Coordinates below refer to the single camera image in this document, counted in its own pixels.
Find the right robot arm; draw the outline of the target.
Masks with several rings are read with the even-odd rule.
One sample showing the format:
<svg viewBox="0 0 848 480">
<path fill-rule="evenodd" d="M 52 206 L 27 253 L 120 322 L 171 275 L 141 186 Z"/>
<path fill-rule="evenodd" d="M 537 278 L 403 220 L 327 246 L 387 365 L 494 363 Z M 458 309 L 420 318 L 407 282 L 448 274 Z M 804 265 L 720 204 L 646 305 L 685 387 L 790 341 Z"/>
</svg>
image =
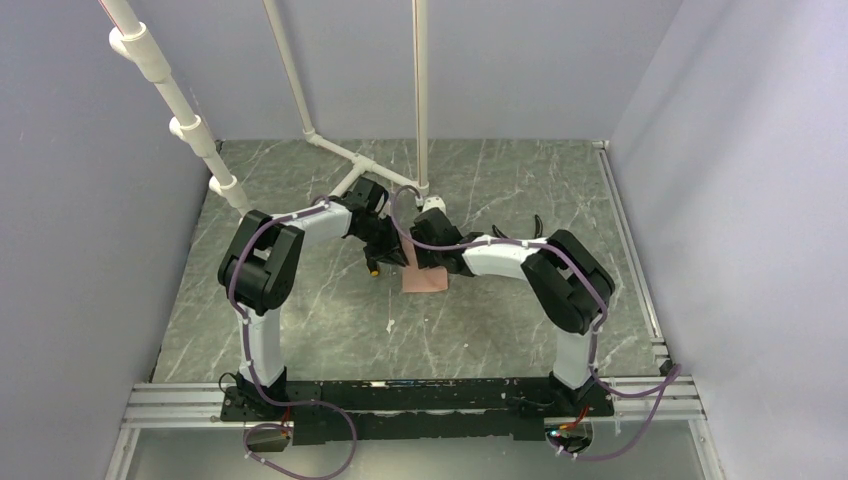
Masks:
<svg viewBox="0 0 848 480">
<path fill-rule="evenodd" d="M 528 240 L 482 232 L 463 234 L 438 209 L 415 218 L 409 230 L 418 265 L 465 277 L 523 282 L 554 326 L 551 401 L 574 415 L 590 399 L 590 366 L 597 350 L 593 324 L 602 318 L 616 284 L 577 237 L 563 229 Z"/>
</svg>

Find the pink envelope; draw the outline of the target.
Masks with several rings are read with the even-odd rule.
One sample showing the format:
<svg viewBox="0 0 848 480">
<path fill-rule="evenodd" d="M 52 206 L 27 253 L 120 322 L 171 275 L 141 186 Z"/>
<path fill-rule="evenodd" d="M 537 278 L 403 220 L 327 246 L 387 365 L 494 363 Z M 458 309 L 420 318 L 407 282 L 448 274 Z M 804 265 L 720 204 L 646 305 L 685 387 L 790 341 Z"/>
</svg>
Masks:
<svg viewBox="0 0 848 480">
<path fill-rule="evenodd" d="M 404 253 L 409 261 L 401 272 L 404 293 L 437 293 L 448 289 L 448 272 L 444 267 L 420 268 L 413 247 L 404 248 Z"/>
</svg>

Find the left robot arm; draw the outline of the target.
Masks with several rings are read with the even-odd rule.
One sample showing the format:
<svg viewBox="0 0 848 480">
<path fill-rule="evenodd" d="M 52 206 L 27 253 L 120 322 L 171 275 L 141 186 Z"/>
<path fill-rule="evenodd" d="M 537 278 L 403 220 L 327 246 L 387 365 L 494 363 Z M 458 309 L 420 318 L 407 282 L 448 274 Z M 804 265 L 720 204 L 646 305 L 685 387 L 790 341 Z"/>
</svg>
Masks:
<svg viewBox="0 0 848 480">
<path fill-rule="evenodd" d="M 397 230 L 382 213 L 388 200 L 386 188 L 360 177 L 341 195 L 321 196 L 305 209 L 278 215 L 251 210 L 242 218 L 217 278 L 241 328 L 242 364 L 236 385 L 261 419 L 279 417 L 289 399 L 280 316 L 302 251 L 354 237 L 364 244 L 371 275 L 379 275 L 382 264 L 407 265 Z"/>
</svg>

